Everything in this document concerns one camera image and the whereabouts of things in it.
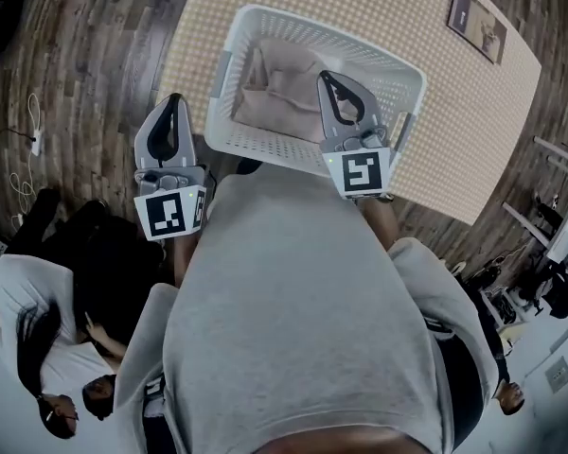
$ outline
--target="black hair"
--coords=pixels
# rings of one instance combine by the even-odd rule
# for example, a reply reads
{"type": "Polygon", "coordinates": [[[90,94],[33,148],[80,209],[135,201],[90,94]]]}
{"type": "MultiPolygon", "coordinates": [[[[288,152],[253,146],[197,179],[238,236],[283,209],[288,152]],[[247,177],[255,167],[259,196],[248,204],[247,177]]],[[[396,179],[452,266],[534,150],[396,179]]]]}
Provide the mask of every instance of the black hair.
{"type": "Polygon", "coordinates": [[[61,313],[55,302],[36,318],[38,306],[22,309],[17,317],[17,374],[23,386],[38,402],[40,418],[46,429],[60,439],[74,437],[64,417],[56,415],[42,397],[40,369],[61,328],[61,313]]]}
{"type": "MultiPolygon", "coordinates": [[[[112,385],[114,385],[115,375],[108,375],[107,378],[112,385]]],[[[91,412],[98,420],[103,420],[109,417],[114,411],[114,391],[108,398],[91,399],[86,391],[86,387],[82,389],[82,400],[84,401],[84,407],[91,412]]]]}
{"type": "Polygon", "coordinates": [[[513,415],[514,413],[518,413],[518,411],[524,406],[524,401],[520,402],[518,405],[516,405],[513,409],[509,409],[509,410],[505,410],[505,409],[501,409],[503,411],[503,413],[505,415],[513,415]]]}

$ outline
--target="white shirt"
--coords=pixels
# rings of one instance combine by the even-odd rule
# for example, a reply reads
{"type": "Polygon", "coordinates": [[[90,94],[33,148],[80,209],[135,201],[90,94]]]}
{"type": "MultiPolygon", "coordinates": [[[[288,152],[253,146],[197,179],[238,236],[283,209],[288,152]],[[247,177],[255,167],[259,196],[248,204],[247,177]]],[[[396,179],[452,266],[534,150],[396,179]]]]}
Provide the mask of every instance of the white shirt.
{"type": "Polygon", "coordinates": [[[54,300],[61,312],[61,330],[44,360],[44,393],[63,394],[114,371],[92,343],[78,344],[73,307],[74,273],[28,255],[5,254],[0,259],[0,353],[17,377],[17,317],[28,306],[37,316],[54,300]]]}

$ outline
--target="gray sleeve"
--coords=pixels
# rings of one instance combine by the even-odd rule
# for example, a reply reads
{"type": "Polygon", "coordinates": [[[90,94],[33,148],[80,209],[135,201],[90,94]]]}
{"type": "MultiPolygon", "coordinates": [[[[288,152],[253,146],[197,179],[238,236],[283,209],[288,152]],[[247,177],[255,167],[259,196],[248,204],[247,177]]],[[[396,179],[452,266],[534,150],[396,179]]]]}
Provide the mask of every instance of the gray sleeve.
{"type": "Polygon", "coordinates": [[[123,452],[147,451],[143,431],[145,386],[162,373],[162,345],[177,292],[166,284],[151,289],[115,378],[114,410],[123,452]]]}
{"type": "Polygon", "coordinates": [[[423,317],[447,325],[469,348],[480,373],[486,406],[495,393],[498,371],[470,297],[418,240],[398,240],[389,255],[423,317]]]}

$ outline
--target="power strip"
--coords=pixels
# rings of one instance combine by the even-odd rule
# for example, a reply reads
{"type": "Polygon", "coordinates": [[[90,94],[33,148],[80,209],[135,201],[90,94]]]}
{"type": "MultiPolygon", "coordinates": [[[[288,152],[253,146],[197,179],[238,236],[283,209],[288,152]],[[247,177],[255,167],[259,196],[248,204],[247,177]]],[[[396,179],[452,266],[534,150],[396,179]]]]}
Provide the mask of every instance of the power strip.
{"type": "Polygon", "coordinates": [[[31,154],[34,156],[40,156],[40,151],[42,150],[42,138],[43,133],[40,130],[34,131],[34,141],[31,143],[31,154]]]}

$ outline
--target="basket handle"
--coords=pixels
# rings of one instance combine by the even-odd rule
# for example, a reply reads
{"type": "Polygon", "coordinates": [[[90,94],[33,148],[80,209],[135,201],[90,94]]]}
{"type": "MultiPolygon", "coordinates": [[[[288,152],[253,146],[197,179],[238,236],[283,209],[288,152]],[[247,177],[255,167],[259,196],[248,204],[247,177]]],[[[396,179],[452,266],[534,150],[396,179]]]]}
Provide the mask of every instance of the basket handle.
{"type": "Polygon", "coordinates": [[[215,76],[215,81],[212,85],[212,91],[210,92],[210,97],[215,97],[219,99],[221,97],[221,91],[223,89],[223,83],[225,82],[225,74],[227,73],[227,67],[231,61],[232,53],[223,50],[219,56],[219,62],[217,63],[217,75],[215,76]]]}
{"type": "Polygon", "coordinates": [[[410,138],[410,130],[415,125],[417,117],[412,113],[406,113],[403,119],[404,122],[401,125],[401,130],[399,131],[398,141],[396,141],[396,145],[394,146],[394,152],[391,154],[391,157],[389,158],[390,166],[394,163],[394,160],[396,160],[396,158],[402,154],[404,148],[406,148],[406,143],[408,142],[408,138],[410,138]]]}

